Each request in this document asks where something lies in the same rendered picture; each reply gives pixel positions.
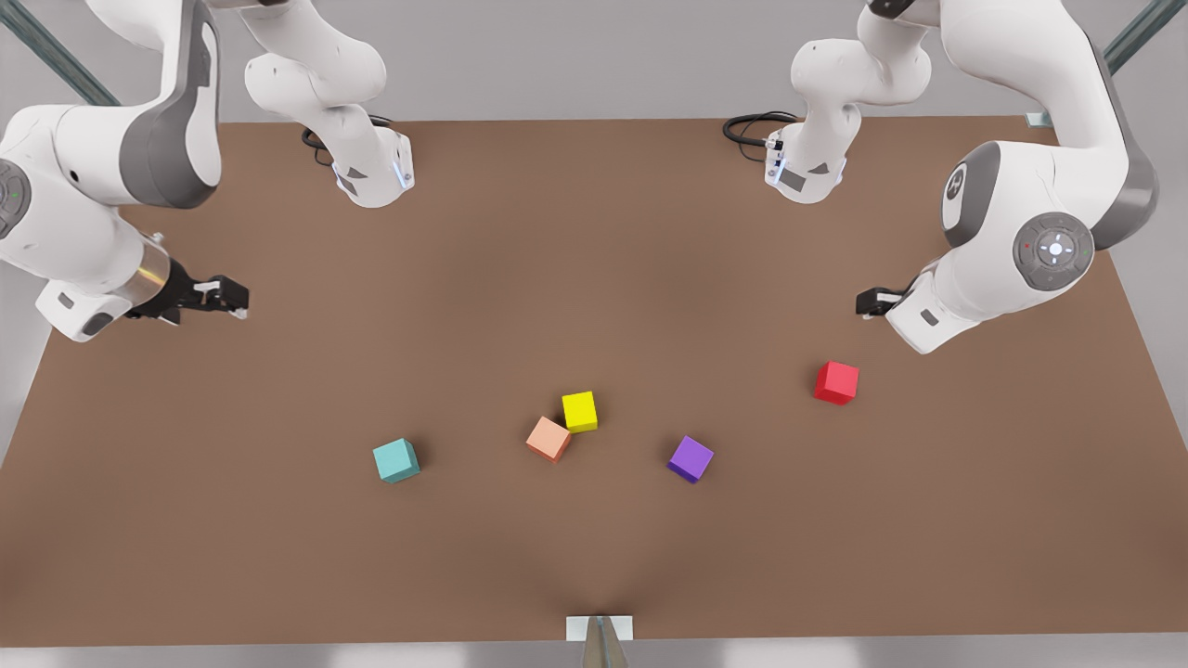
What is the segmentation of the red wooden cube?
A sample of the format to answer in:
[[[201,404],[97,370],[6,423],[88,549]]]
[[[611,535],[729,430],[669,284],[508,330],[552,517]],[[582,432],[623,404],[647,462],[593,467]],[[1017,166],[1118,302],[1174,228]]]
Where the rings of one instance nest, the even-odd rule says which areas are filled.
[[[813,396],[832,405],[848,405],[857,397],[860,368],[829,360],[819,368]]]

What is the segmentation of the purple wooden cube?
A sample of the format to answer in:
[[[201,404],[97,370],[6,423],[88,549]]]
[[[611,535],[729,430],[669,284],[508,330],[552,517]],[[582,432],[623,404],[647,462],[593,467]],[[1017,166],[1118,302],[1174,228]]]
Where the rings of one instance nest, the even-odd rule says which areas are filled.
[[[666,470],[671,470],[685,483],[699,483],[713,456],[716,456],[714,450],[685,435],[666,461]]]

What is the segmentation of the teal blue wooden cube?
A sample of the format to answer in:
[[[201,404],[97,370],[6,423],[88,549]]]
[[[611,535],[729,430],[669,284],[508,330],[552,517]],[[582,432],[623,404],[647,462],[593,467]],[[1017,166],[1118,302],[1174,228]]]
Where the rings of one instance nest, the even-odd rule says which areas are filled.
[[[413,445],[407,439],[402,437],[393,443],[379,445],[372,455],[383,483],[400,483],[421,473],[419,458],[416,456]]]

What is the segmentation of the yellow wooden cube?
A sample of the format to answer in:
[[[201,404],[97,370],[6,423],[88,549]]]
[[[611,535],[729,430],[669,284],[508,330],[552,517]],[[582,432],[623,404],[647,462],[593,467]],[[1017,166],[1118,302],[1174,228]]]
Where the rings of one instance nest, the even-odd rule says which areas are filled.
[[[593,392],[565,393],[562,397],[562,411],[567,430],[571,434],[598,429],[598,403]]]

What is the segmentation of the orange wooden cube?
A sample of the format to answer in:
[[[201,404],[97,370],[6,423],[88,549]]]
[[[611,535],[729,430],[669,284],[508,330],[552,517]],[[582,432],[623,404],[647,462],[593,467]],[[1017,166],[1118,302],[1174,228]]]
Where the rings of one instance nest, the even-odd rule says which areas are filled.
[[[571,431],[560,423],[552,422],[546,416],[533,426],[525,441],[527,448],[546,461],[560,462],[571,440]]]

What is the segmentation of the silver frame post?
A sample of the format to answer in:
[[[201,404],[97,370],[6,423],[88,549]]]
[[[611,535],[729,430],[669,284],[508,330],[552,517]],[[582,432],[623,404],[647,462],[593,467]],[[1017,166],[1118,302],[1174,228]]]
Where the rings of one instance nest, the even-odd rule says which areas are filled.
[[[1187,7],[1188,0],[1143,0],[1140,11],[1117,31],[1107,46],[1098,49],[1107,73],[1104,78],[1110,82],[1155,34],[1159,34]]]
[[[20,0],[0,0],[0,24],[48,65],[86,103],[115,107],[114,96]]]
[[[628,668],[624,641],[636,638],[632,616],[568,616],[567,642],[583,643],[582,668]]]

